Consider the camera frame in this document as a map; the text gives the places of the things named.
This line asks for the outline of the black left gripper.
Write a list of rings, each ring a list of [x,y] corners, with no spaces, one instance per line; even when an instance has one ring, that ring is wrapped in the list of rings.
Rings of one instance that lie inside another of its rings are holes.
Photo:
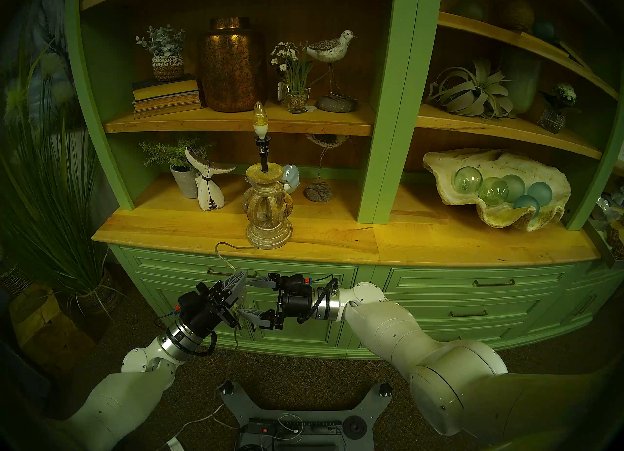
[[[181,322],[195,335],[207,338],[221,323],[235,329],[236,318],[231,308],[246,288],[248,273],[231,274],[223,283],[208,287],[198,283],[196,291],[181,295],[178,299]]]

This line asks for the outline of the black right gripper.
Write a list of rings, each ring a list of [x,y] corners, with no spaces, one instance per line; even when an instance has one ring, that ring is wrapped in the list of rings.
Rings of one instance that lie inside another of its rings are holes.
[[[238,308],[244,320],[261,329],[282,330],[286,317],[303,319],[313,305],[310,279],[302,274],[282,276],[270,273],[267,276],[248,278],[247,286],[275,289],[278,292],[276,308],[267,311]]]

